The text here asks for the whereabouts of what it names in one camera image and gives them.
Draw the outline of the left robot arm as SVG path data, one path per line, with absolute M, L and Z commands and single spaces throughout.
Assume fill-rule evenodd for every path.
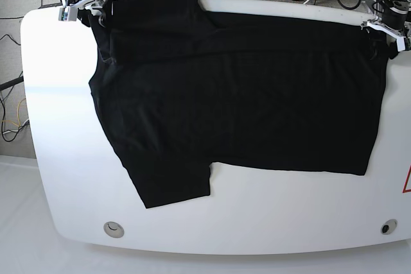
M 389 58 L 410 51 L 410 0 L 374 0 L 371 10 L 374 17 L 360 27 L 385 34 Z

